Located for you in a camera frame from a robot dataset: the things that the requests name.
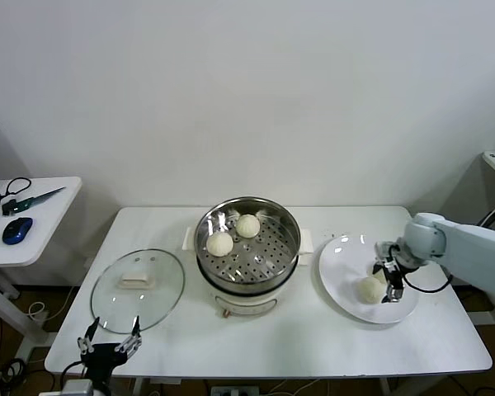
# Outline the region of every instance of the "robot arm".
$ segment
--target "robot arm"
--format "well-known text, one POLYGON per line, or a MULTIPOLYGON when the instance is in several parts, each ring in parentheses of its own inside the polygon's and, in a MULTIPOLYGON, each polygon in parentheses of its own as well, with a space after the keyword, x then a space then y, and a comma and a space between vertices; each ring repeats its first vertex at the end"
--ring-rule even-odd
POLYGON ((98 325, 99 318, 96 318, 88 327, 84 337, 77 339, 81 362, 87 369, 85 379, 71 379, 66 382, 62 390, 43 392, 39 396, 111 396, 108 385, 112 371, 126 363, 141 346, 139 316, 135 318, 132 333, 119 344, 115 342, 92 344, 98 325))
POLYGON ((405 274, 436 262, 454 276, 495 295, 495 231, 419 213, 396 243, 376 243, 378 266, 388 281, 384 302, 403 295, 405 274))

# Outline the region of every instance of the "small white table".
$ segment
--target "small white table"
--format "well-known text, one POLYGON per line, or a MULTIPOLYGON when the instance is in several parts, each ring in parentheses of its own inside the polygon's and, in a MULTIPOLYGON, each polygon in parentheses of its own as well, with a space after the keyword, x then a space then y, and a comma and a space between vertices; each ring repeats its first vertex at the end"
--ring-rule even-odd
MULTIPOLYGON (((6 266, 29 266, 40 257, 82 185, 79 177, 51 177, 31 180, 32 184, 27 190, 5 198, 2 203, 11 198, 20 201, 63 186, 66 188, 51 196, 46 202, 13 216, 3 216, 0 204, 0 268, 6 266), (22 242, 16 245, 6 245, 2 241, 3 230, 12 220, 18 217, 31 217, 33 225, 22 242)), ((0 181, 0 194, 5 192, 8 182, 8 180, 0 181)), ((19 293, 1 273, 0 290, 2 291, 2 293, 0 292, 0 318, 26 336, 27 341, 44 344, 48 340, 49 334, 9 301, 8 298, 15 299, 19 293)), ((33 346, 25 344, 24 347, 21 346, 21 350, 29 351, 31 347, 33 346)))

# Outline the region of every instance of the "floor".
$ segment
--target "floor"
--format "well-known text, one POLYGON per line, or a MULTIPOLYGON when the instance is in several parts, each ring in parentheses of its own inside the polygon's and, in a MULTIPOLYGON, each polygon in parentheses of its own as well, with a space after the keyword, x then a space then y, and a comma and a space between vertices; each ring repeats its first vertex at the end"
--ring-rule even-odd
MULTIPOLYGON (((484 311, 492 308, 491 303, 486 298, 486 295, 478 290, 474 289, 457 289, 457 295, 459 296, 462 304, 468 311, 484 311)), ((56 313, 63 306, 64 301, 68 295, 67 289, 60 288, 38 288, 24 289, 21 291, 21 297, 14 303, 24 312, 27 312, 29 305, 35 301, 43 301, 48 307, 51 313, 56 313)), ((61 314, 48 321, 44 328, 47 331, 58 331, 60 324, 63 322, 66 312, 71 305, 73 298, 76 295, 76 290, 71 294, 71 298, 66 303, 66 306, 61 314)), ((455 375, 452 378, 446 378, 432 389, 426 391, 424 396, 435 396, 447 394, 450 396, 462 396, 473 395, 474 391, 482 386, 489 386, 495 388, 495 326, 481 326, 478 327, 478 332, 481 338, 484 340, 487 348, 489 349, 493 357, 493 367, 491 370, 466 375, 455 375), (466 391, 462 390, 460 386, 465 387, 466 391)), ((0 342, 0 367, 12 359, 15 355, 15 351, 21 342, 21 335, 13 330, 8 324, 2 325, 2 342, 0 342)), ((10 395, 11 396, 36 396, 39 392, 50 391, 52 387, 53 378, 48 372, 43 371, 44 363, 43 359, 48 352, 46 349, 35 350, 30 358, 30 362, 27 365, 27 371, 32 372, 26 377, 25 381, 15 388, 10 395)), ((392 378, 389 379, 391 389, 402 384, 407 378, 392 378)), ((54 389, 59 389, 59 378, 56 378, 54 389)), ((131 380, 118 381, 118 386, 124 389, 129 389, 132 385, 131 380)), ((290 380, 279 387, 278 391, 293 393, 301 386, 308 384, 307 380, 290 380)), ((207 389, 213 386, 241 384, 241 385, 256 385, 260 387, 261 393, 269 392, 273 387, 278 385, 278 380, 188 380, 183 381, 181 385, 151 385, 146 384, 144 386, 143 396, 149 395, 154 390, 160 391, 162 396, 182 396, 182 395, 194 395, 205 396, 209 394, 207 389)), ((314 396, 327 394, 329 386, 329 394, 364 394, 364 395, 381 395, 380 384, 377 379, 331 379, 328 383, 323 379, 315 384, 312 384, 308 388, 301 391, 300 396, 314 396)), ((491 396, 495 395, 494 391, 484 391, 478 396, 491 396)))

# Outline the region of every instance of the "white wall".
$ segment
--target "white wall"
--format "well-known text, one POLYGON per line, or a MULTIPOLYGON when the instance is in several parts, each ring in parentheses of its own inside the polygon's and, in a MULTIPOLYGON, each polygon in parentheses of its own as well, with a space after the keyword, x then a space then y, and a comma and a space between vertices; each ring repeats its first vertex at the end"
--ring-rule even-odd
POLYGON ((83 178, 85 254, 121 206, 246 194, 478 219, 495 1, 0 0, 0 147, 83 178))

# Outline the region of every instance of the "glass lid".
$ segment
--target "glass lid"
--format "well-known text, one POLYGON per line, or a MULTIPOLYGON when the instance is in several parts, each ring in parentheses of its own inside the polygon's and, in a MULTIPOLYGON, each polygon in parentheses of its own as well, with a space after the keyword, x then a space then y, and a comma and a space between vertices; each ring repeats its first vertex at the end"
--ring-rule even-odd
POLYGON ((92 291, 90 308, 99 325, 118 333, 131 333, 139 316, 141 330, 169 315, 185 285, 182 264, 161 249, 129 253, 105 269, 92 291))

